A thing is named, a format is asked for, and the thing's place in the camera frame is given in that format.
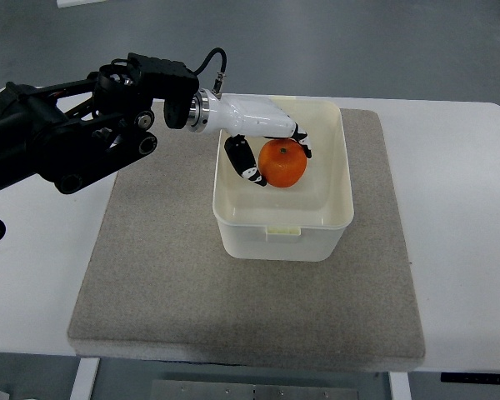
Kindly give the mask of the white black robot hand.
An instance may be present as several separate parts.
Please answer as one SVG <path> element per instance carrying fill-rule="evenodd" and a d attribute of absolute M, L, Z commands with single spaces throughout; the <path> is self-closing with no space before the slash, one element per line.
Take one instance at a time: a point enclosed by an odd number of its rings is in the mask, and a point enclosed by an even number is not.
<path fill-rule="evenodd" d="M 191 102 L 186 128 L 195 133 L 227 133 L 224 150 L 233 169 L 262 187 L 268 180 L 258 168 L 249 138 L 288 138 L 301 146 L 306 158 L 312 157 L 307 132 L 267 97 L 215 94 L 201 89 Z"/>

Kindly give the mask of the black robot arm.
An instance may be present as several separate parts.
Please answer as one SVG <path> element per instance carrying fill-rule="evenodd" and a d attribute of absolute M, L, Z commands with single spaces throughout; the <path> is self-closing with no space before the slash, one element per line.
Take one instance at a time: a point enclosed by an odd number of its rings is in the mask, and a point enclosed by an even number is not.
<path fill-rule="evenodd" d="M 154 100 L 169 128 L 185 126 L 198 76 L 183 62 L 129 53 L 87 78 L 0 91 L 0 190 L 34 174 L 75 193 L 152 153 Z"/>

